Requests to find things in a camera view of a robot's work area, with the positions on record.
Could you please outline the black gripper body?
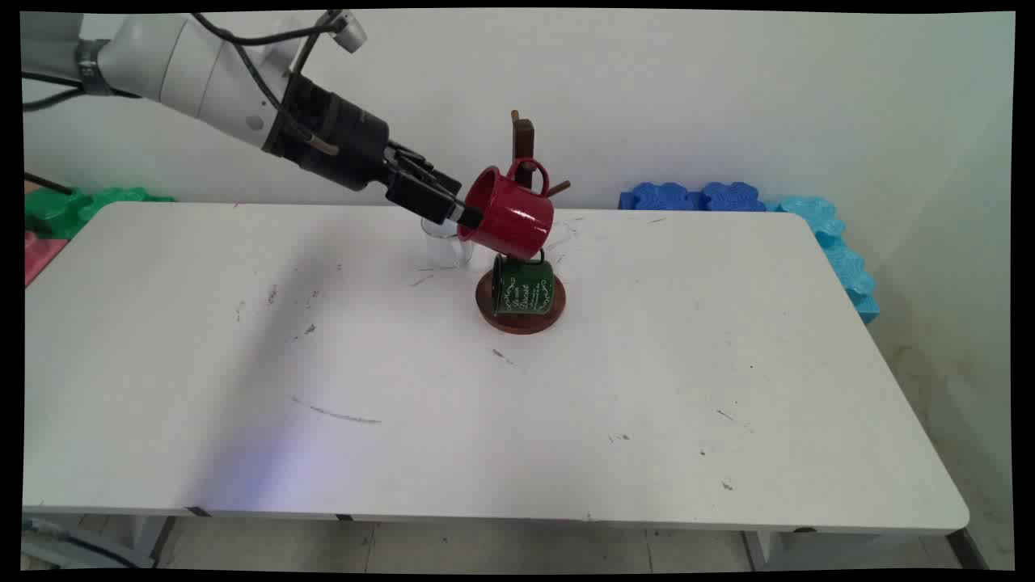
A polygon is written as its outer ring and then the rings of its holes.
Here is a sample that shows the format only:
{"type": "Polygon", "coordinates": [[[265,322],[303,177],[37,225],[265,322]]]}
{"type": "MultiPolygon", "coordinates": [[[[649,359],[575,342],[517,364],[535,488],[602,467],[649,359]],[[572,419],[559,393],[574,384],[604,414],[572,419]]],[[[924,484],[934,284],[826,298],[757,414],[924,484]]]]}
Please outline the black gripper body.
{"type": "Polygon", "coordinates": [[[336,93],[318,86],[302,74],[289,74],[280,104],[310,135],[334,146],[334,155],[315,148],[278,114],[263,151],[296,163],[300,169],[352,191],[373,182],[391,187],[393,166],[385,158],[391,130],[384,120],[336,93]]]}

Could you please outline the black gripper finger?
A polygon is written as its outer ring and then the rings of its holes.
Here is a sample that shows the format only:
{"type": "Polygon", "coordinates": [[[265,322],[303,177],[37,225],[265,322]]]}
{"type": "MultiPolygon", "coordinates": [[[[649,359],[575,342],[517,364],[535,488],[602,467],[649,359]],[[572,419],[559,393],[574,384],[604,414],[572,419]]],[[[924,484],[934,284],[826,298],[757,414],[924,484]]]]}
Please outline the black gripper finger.
{"type": "Polygon", "coordinates": [[[428,159],[400,143],[391,143],[391,201],[430,200],[433,196],[456,199],[461,182],[439,171],[428,159]]]}
{"type": "Polygon", "coordinates": [[[386,190],[386,199],[433,224],[452,221],[476,229],[484,215],[459,199],[461,182],[440,172],[421,173],[400,170],[386,190]]]}

